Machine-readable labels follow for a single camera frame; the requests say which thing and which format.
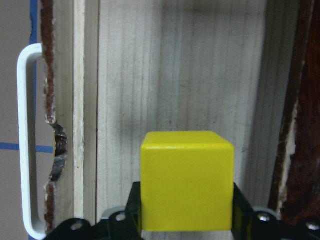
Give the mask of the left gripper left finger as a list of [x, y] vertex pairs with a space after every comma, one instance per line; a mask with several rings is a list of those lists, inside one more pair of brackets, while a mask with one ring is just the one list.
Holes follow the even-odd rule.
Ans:
[[134, 182], [125, 208], [127, 240], [142, 240], [141, 183]]

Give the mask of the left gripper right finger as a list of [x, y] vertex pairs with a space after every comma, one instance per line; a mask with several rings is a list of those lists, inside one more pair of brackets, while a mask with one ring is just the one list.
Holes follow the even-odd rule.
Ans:
[[234, 183], [231, 232], [235, 240], [252, 239], [254, 210], [239, 187]]

